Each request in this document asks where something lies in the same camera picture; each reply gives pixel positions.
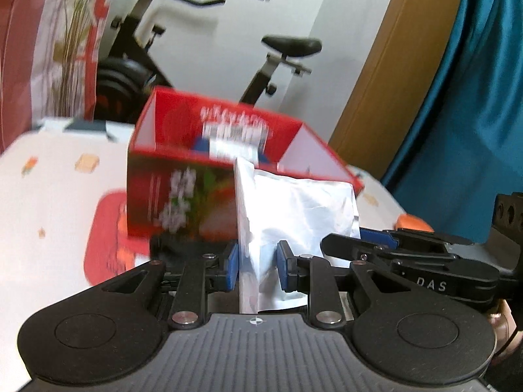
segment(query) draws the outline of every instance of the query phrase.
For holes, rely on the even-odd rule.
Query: bike seat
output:
[[[322,50],[322,42],[316,38],[266,35],[261,41],[270,48],[283,54],[283,56],[289,57],[311,56]]]

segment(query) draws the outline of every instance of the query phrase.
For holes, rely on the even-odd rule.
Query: metal screw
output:
[[[177,313],[174,313],[172,316],[172,320],[175,323],[188,325],[193,324],[198,321],[198,315],[193,313],[192,311],[179,311]]]
[[[325,324],[336,324],[342,320],[342,315],[336,311],[321,311],[316,314],[316,319]]]

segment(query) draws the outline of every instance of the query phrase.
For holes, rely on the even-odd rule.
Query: exercise bike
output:
[[[138,0],[125,17],[115,18],[111,27],[118,29],[109,56],[98,64],[96,83],[96,106],[94,118],[98,120],[136,123],[147,98],[155,86],[173,87],[148,54],[157,37],[165,28],[154,25],[152,36],[145,45],[140,45],[135,32],[153,0]],[[204,8],[223,5],[226,0],[178,0]],[[299,62],[288,58],[302,58],[319,53],[320,40],[267,35],[262,43],[279,54],[268,53],[263,67],[254,75],[243,93],[240,102],[254,105],[262,93],[273,95],[276,86],[270,82],[280,65],[287,65],[294,75],[301,76],[312,71]]]

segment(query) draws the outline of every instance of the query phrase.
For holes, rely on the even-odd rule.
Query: wooden door frame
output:
[[[439,67],[460,0],[391,0],[330,146],[381,178]]]

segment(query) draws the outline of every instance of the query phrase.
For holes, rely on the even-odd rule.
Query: ribbed gray grip surface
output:
[[[480,382],[422,389],[370,371],[335,332],[294,315],[214,314],[204,327],[171,334],[145,367],[120,380],[72,388],[40,380],[24,392],[486,392]]]

